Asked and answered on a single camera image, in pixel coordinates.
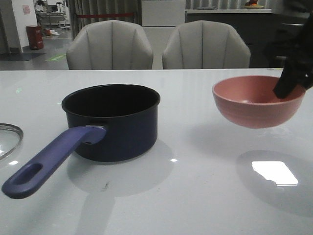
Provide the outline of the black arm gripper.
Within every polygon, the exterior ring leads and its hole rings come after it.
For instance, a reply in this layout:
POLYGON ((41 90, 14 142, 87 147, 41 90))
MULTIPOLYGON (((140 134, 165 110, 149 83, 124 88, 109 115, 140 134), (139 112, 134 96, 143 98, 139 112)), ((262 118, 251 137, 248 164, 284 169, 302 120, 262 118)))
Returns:
POLYGON ((305 90, 313 86, 313 2, 311 0, 283 0, 285 11, 308 13, 308 18, 296 36, 266 44, 263 54, 271 60, 285 57, 282 74, 273 92, 286 98, 297 85, 305 90))

